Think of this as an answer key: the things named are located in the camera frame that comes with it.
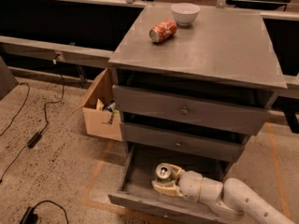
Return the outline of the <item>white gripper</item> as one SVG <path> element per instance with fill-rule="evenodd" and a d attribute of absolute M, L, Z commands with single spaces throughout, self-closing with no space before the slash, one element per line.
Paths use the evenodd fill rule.
<path fill-rule="evenodd" d="M 172 169 L 172 180 L 170 182 L 151 182 L 153 188 L 167 196 L 180 197 L 187 201 L 198 202 L 200 198 L 201 184 L 204 177 L 195 171 L 185 172 L 181 167 L 166 163 Z"/>

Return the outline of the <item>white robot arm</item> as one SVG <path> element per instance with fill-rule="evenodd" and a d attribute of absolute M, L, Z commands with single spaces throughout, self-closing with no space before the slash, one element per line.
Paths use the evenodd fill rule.
<path fill-rule="evenodd" d="M 151 185 L 163 195 L 203 203 L 221 217 L 237 219 L 247 214 L 259 224 L 295 224 L 236 178 L 220 182 L 174 164 L 160 163 Z"/>

